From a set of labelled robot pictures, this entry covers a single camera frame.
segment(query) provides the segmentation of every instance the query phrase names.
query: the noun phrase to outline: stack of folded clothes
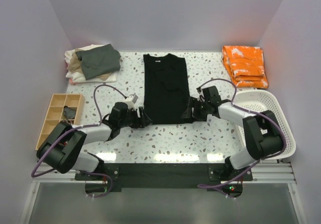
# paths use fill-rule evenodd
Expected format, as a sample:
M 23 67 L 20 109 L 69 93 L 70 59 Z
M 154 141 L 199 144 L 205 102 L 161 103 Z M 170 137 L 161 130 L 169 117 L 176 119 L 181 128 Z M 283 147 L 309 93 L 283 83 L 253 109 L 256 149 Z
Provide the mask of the stack of folded clothes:
M 223 64 L 237 87 L 268 87 L 261 48 L 224 46 Z
M 67 51 L 65 60 L 71 84 L 82 82 L 115 82 L 120 70 L 120 54 L 111 44 L 90 45 Z

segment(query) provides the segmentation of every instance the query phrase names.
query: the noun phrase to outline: black t-shirt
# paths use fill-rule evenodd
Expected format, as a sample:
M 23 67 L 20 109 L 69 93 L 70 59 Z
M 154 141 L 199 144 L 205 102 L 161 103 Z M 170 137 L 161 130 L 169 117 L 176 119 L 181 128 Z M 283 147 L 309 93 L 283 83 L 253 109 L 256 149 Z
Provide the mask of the black t-shirt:
M 185 58 L 144 55 L 144 110 L 154 125 L 190 123 L 182 119 L 190 92 Z

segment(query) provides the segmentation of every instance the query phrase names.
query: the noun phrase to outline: plastic basket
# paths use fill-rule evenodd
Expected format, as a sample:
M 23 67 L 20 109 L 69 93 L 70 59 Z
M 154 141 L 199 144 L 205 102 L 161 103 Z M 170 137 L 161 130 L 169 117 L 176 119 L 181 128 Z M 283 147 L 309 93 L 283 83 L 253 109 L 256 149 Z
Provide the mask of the plastic basket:
M 238 106 L 244 107 L 249 110 L 262 112 L 265 110 L 271 110 L 274 112 L 276 119 L 281 127 L 285 139 L 286 139 L 286 149 L 285 151 L 274 158 L 269 158 L 270 160 L 275 159 L 283 159 L 290 157 L 294 154 L 296 149 L 295 140 L 289 124 L 287 123 L 283 111 L 276 99 L 276 97 L 265 90 L 246 90 L 238 92 L 235 96 L 234 103 Z M 242 127 L 237 126 L 236 128 L 237 134 L 239 136 L 241 144 L 245 146 L 245 137 L 244 137 L 244 130 Z

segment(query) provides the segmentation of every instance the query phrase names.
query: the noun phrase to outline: speckled white surface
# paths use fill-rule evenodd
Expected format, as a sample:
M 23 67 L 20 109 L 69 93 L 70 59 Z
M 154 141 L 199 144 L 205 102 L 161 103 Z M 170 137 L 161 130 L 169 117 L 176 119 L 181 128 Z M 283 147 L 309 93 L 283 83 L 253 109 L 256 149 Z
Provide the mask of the speckled white surface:
M 148 52 L 151 56 L 165 56 L 167 53 Z M 222 54 L 216 52 L 171 52 L 185 57 L 188 71 L 190 95 L 198 97 L 196 88 L 211 78 L 230 79 L 222 64 Z M 136 93 L 136 106 L 143 106 L 144 97 L 144 52 L 121 52 L 121 69 L 116 83 L 124 94 Z M 67 93 L 81 93 L 85 104 L 81 124 L 99 121 L 92 93 L 99 83 L 69 85 Z M 233 87 L 226 82 L 215 81 L 222 99 L 233 95 Z M 97 101 L 102 114 L 111 111 L 122 96 L 109 87 L 97 91 Z M 206 122 L 173 126 L 148 126 L 145 129 L 124 128 L 112 141 L 96 142 L 83 146 L 82 151 L 93 153 L 105 162 L 117 163 L 210 163 L 223 162 L 240 150 L 241 144 L 235 125 L 215 117 Z

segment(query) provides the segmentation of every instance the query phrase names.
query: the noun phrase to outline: folded orange fabric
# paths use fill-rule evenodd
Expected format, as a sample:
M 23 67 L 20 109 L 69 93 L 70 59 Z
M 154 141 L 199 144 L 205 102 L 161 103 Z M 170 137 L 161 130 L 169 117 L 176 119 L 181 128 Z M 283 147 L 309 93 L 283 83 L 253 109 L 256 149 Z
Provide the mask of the folded orange fabric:
M 224 46 L 223 64 L 237 87 L 268 87 L 261 48 Z

